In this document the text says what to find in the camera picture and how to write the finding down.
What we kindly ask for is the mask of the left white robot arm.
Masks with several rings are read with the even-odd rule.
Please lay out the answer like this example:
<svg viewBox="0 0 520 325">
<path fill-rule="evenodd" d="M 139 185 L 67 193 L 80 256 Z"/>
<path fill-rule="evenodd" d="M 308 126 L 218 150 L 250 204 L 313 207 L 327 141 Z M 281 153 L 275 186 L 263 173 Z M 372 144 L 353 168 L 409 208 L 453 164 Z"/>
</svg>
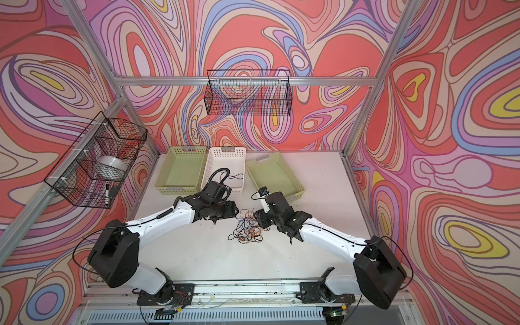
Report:
<svg viewBox="0 0 520 325">
<path fill-rule="evenodd" d="M 133 287 L 164 303 L 173 296 L 173 281 L 158 268 L 143 264 L 140 251 L 182 226 L 234 218 L 238 208 L 229 199 L 231 192 L 222 182 L 208 181 L 201 192 L 179 196 L 171 207 L 158 213 L 127 223 L 110 222 L 91 250 L 88 264 L 109 287 Z"/>
</svg>

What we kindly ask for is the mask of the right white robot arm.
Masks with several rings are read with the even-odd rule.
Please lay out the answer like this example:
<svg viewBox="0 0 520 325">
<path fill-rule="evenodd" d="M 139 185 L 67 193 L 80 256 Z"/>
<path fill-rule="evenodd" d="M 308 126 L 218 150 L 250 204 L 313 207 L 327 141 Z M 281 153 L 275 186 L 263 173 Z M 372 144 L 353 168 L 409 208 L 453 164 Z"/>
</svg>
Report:
<svg viewBox="0 0 520 325">
<path fill-rule="evenodd" d="M 353 265 L 353 274 L 334 268 L 326 272 L 323 283 L 330 293 L 359 293 L 387 310 L 404 288 L 407 273 L 383 238 L 363 239 L 340 232 L 304 211 L 295 211 L 283 193 L 270 193 L 266 187 L 251 198 L 261 202 L 262 208 L 253 214 L 261 228 L 274 226 L 291 240 L 316 245 Z"/>
</svg>

